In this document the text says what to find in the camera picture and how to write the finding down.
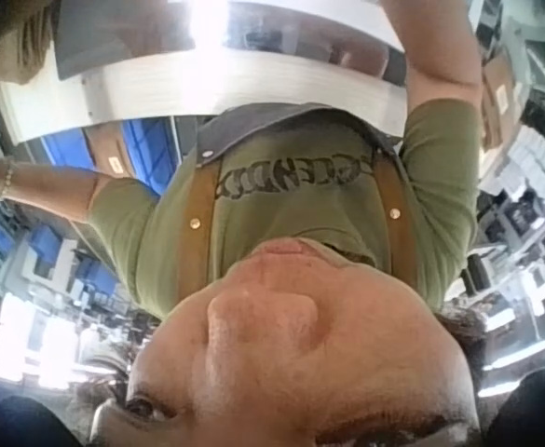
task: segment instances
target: skin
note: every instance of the skin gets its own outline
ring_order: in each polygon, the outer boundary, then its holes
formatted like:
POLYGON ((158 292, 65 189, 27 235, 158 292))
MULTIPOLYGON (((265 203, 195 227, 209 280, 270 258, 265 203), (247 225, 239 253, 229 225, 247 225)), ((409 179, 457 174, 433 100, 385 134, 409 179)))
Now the skin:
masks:
MULTIPOLYGON (((405 48, 409 110, 440 98, 478 107, 465 2, 381 3, 405 48)), ((0 160, 0 192, 6 173, 0 160)), ((17 164, 6 197, 83 223, 111 181, 17 164)), ((354 445, 436 421, 477 427, 464 356, 421 298, 297 239, 268 241, 175 308, 137 358, 129 398, 157 419, 104 405, 94 429, 109 445, 354 445)))
POLYGON ((421 298, 294 238, 182 302, 136 359, 128 398, 171 417, 108 404, 96 432, 113 445, 352 445, 436 420, 477 426, 467 362, 421 298))

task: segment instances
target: metal button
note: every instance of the metal button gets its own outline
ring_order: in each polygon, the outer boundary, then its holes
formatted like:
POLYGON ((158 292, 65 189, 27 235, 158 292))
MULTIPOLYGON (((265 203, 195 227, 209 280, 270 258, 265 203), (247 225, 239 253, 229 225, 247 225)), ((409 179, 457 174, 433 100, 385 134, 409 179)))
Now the metal button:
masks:
POLYGON ((194 218, 191 221, 189 221, 189 226, 191 226, 192 230, 197 230, 198 228, 201 227, 201 222, 199 221, 199 219, 194 218))

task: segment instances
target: eye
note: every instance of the eye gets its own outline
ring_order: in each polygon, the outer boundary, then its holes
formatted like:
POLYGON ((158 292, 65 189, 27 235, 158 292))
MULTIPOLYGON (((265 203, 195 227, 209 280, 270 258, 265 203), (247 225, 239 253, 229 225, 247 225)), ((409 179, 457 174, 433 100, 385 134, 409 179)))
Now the eye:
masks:
POLYGON ((395 433, 365 435, 344 442, 318 444, 318 447, 403 447, 415 440, 416 437, 412 433, 398 431, 395 433))
POLYGON ((128 400, 125 403, 125 410, 147 422, 164 422, 172 418, 172 416, 168 416, 166 412, 163 412, 145 398, 132 398, 128 400))

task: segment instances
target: apron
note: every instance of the apron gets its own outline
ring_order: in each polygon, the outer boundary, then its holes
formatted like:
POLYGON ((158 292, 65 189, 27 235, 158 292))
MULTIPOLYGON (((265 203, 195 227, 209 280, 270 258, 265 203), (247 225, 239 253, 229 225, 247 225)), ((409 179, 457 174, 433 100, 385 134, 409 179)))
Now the apron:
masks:
POLYGON ((208 285, 212 216, 224 154, 258 132, 289 128, 308 115, 326 115, 347 125, 368 142, 370 151, 374 151, 374 177, 388 227, 392 276, 416 288, 415 238, 402 180, 405 172, 393 149, 395 141, 356 116, 330 106, 258 103, 228 110, 198 133, 197 165, 185 205, 178 250, 180 300, 208 285))

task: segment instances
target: brown suspenders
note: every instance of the brown suspenders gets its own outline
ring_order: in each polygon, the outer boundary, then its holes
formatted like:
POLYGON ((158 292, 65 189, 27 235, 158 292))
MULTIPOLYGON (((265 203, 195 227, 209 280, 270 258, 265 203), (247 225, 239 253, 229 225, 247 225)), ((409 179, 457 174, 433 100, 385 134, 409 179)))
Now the brown suspenders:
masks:
MULTIPOLYGON (((221 165, 218 158, 196 168, 193 174, 178 254, 180 301, 208 285, 212 216, 221 165)), ((395 162, 381 152, 375 157, 374 176, 388 227, 392 276, 415 288, 415 237, 401 176, 395 162)))

